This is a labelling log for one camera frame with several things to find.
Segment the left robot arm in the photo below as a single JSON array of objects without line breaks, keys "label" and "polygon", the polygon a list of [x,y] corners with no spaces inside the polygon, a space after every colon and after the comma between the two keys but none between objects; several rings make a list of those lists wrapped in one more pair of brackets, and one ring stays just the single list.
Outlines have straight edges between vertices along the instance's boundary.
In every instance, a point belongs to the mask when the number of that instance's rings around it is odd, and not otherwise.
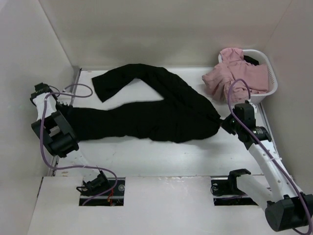
[{"label": "left robot arm", "polygon": [[[84,181],[83,185],[77,188],[83,195],[105,195],[110,189],[110,183],[100,168],[89,166],[79,149],[79,140],[74,130],[57,109],[62,104],[57,94],[74,96],[71,93],[53,91],[48,84],[40,83],[35,85],[35,92],[30,97],[31,103],[36,106],[38,112],[37,120],[31,124],[31,127],[40,139],[42,159],[53,171],[79,169],[84,179],[89,180]],[[49,163],[45,150],[53,157],[67,159],[70,165],[57,167],[56,163]]]}]

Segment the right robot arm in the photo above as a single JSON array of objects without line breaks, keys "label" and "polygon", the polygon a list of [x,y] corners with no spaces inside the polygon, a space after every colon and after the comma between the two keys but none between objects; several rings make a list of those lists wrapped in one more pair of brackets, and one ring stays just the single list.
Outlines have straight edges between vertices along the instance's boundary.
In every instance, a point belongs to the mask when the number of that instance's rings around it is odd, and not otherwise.
[{"label": "right robot arm", "polygon": [[236,135],[259,165],[269,188],[260,184],[247,169],[233,170],[227,179],[231,193],[249,196],[265,213],[269,226],[280,232],[308,226],[313,233],[313,196],[305,194],[296,185],[275,151],[266,128],[256,125],[254,107],[248,101],[230,108],[231,114],[221,122],[221,127]]}]

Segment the black trousers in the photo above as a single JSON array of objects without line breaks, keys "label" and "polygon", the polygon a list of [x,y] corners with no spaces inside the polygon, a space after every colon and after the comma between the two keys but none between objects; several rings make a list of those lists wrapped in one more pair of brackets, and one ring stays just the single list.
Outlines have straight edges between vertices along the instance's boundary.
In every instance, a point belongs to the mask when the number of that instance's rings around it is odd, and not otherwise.
[{"label": "black trousers", "polygon": [[182,143],[217,134],[221,117],[212,103],[163,67],[127,64],[94,77],[92,84],[105,102],[134,79],[153,88],[162,100],[126,103],[111,110],[73,107],[66,120],[79,140],[130,136]]}]

